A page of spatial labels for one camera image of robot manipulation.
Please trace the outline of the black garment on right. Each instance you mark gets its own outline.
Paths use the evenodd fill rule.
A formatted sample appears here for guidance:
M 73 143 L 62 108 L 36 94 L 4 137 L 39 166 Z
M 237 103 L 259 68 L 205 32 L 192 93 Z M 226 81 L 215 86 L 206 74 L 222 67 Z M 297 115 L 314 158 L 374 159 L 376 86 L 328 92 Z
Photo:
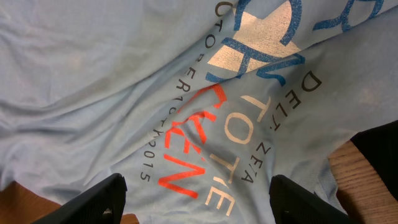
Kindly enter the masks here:
M 397 121 L 362 131 L 353 136 L 351 142 L 397 200 Z

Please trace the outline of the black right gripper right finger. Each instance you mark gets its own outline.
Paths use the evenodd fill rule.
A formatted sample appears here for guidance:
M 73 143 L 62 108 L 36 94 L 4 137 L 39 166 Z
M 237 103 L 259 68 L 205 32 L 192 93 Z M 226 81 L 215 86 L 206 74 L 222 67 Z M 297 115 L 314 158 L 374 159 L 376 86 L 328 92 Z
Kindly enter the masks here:
M 271 179 L 270 204 L 276 224 L 355 224 L 349 216 L 288 179 Z

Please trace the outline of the light blue printed t-shirt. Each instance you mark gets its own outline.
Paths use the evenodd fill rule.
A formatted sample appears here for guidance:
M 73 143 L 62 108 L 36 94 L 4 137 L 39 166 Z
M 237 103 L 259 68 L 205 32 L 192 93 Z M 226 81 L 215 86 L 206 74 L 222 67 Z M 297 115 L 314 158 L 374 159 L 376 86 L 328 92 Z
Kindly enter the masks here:
M 1 2 L 2 189 L 273 223 L 273 176 L 339 207 L 328 156 L 396 119 L 396 1 Z

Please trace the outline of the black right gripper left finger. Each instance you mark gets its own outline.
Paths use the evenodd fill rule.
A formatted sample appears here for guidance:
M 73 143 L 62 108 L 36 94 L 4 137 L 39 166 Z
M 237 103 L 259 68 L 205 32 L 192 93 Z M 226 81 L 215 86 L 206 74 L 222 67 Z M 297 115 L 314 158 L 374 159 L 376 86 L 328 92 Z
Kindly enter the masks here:
M 126 192 L 124 177 L 112 174 L 34 224 L 119 224 Z

